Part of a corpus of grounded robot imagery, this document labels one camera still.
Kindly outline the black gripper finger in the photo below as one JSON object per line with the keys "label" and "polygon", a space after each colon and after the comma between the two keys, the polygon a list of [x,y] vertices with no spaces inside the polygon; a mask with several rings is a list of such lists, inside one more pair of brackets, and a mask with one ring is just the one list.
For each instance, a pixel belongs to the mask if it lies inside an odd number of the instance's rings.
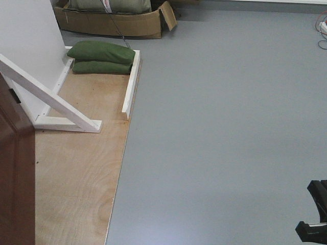
{"label": "black gripper finger", "polygon": [[326,223],[307,224],[300,221],[295,231],[302,242],[326,244]]}
{"label": "black gripper finger", "polygon": [[326,180],[312,180],[307,189],[316,204],[320,222],[326,223]]}

